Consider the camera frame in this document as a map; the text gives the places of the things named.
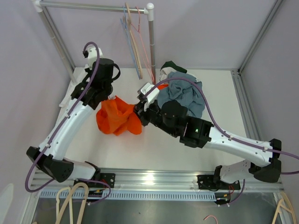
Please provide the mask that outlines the pink wire hanger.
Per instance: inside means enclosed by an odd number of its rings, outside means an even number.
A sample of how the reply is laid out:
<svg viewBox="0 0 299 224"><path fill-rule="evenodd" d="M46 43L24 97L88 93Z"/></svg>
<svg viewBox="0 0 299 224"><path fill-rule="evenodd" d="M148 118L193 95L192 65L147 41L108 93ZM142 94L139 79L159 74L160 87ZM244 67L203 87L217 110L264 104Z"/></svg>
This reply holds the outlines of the pink wire hanger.
<svg viewBox="0 0 299 224"><path fill-rule="evenodd" d="M135 7L135 8L138 12L138 27L136 27L132 22L132 24L133 24L132 30L133 30L133 33L134 33L134 36L135 36L135 39L136 39L136 42L138 45L140 62L141 62L141 60L143 61L144 68L146 69L152 83L154 83L155 78L154 78L153 72L151 70L149 57L147 55L145 44L143 42L142 35L141 35L141 11L139 10L138 7Z"/></svg>

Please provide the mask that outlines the beige wooden hanger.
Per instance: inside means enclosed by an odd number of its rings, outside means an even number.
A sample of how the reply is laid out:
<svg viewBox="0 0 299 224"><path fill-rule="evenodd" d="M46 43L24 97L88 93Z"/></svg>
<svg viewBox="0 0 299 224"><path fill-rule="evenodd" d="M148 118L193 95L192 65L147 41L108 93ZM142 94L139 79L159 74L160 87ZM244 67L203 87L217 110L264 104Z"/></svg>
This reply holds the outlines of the beige wooden hanger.
<svg viewBox="0 0 299 224"><path fill-rule="evenodd" d="M138 45L137 45L133 30L132 30L133 24L132 24L130 8L129 8L128 3L126 3L126 2L125 2L125 8L127 9L127 14L128 14L127 27L128 27L129 36L130 36L130 43L131 43L131 47L132 47L133 54L134 54L135 65L137 68L137 74L138 74L139 79L141 80L143 78L143 73L142 73L142 66L141 66L141 62L140 62L139 49L138 49Z"/></svg>

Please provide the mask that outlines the grey blue t shirt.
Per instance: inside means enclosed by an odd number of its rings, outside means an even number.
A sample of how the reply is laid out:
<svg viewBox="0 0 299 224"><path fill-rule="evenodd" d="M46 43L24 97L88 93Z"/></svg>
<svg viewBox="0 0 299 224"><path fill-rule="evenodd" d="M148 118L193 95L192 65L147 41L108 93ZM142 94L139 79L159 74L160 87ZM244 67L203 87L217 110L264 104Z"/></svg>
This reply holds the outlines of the grey blue t shirt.
<svg viewBox="0 0 299 224"><path fill-rule="evenodd" d="M196 85L178 79L169 81L168 86L159 92L157 97L158 106L162 107L164 103L176 100L188 109L189 116L201 118L205 109L205 102L198 89L202 89L202 82L193 75L179 71L170 72L168 75L168 78L174 77L188 79Z"/></svg>

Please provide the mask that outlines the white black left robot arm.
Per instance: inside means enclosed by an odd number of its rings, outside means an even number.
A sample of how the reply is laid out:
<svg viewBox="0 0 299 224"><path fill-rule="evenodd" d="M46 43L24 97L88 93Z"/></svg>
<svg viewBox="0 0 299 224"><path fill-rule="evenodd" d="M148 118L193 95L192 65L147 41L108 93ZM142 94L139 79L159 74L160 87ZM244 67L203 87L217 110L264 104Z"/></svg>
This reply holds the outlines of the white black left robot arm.
<svg viewBox="0 0 299 224"><path fill-rule="evenodd" d="M28 158L35 167L57 182L67 179L84 179L90 187L100 183L98 168L88 162L76 162L65 158L66 151L79 128L98 105L112 93L112 82L120 77L113 75L119 66L113 60L101 58L91 68L85 68L86 76L75 86L63 116L47 138L38 147L29 147Z"/></svg>

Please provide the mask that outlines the green white t shirt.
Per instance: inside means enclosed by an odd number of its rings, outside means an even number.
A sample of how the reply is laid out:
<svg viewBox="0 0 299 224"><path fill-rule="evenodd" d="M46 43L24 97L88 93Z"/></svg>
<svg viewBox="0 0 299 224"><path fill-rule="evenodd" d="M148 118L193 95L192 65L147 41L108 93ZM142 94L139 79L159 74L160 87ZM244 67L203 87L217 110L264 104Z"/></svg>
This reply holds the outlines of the green white t shirt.
<svg viewBox="0 0 299 224"><path fill-rule="evenodd" d="M165 62L160 69L159 81L166 79L171 72L176 71L187 73L187 69L176 65L173 61Z"/></svg>

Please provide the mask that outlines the light blue wire hanger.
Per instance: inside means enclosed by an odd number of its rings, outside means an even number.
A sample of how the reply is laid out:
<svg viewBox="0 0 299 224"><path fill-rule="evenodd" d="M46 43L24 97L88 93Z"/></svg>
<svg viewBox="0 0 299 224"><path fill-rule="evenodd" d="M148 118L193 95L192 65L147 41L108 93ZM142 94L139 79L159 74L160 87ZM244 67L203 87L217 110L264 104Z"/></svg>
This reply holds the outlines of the light blue wire hanger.
<svg viewBox="0 0 299 224"><path fill-rule="evenodd" d="M121 25L122 25L123 31L125 33L125 37L126 37L126 40L127 40L127 44L128 44L129 50L130 50L132 62L134 64L134 67L135 67L135 70L136 70L136 73L137 73L137 68L136 68L136 65L135 65L134 54L133 54L133 50L132 50L132 47L131 47L130 36L129 36L128 27L127 27L128 14L127 14L127 9L125 8L125 6L122 6L122 11L123 11L123 17L121 19Z"/></svg>

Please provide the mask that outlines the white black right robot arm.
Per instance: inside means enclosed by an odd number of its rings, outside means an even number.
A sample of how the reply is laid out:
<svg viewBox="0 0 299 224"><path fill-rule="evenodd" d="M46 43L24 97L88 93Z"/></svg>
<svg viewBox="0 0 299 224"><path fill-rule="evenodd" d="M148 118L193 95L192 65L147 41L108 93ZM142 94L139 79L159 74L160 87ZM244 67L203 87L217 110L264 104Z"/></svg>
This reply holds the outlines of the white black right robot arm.
<svg viewBox="0 0 299 224"><path fill-rule="evenodd" d="M214 123L188 116L187 108L176 101L169 101L161 108L154 102L147 105L139 102L134 106L134 113L143 126L149 123L180 143L191 148L210 148L233 154L243 161L215 168L213 185L223 189L236 181L254 177L258 181L277 183L281 175L281 161L273 149L281 150L281 141L258 141L241 136L234 136L220 131Z"/></svg>

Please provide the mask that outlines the orange t shirt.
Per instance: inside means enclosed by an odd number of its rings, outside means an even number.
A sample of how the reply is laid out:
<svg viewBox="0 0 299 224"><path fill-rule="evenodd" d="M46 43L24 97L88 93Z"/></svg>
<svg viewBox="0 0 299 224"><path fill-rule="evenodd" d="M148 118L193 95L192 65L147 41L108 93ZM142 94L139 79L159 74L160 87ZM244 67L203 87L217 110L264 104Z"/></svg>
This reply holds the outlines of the orange t shirt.
<svg viewBox="0 0 299 224"><path fill-rule="evenodd" d="M134 135L142 133L142 124L134 113L134 105L119 97L101 102L101 109L96 113L98 129L104 134L116 136L128 131Z"/></svg>
<svg viewBox="0 0 299 224"><path fill-rule="evenodd" d="M166 87L168 87L168 84L161 84L161 85L159 85L157 88L158 88L159 90L162 90L162 89L164 89L164 88L166 88Z"/></svg>

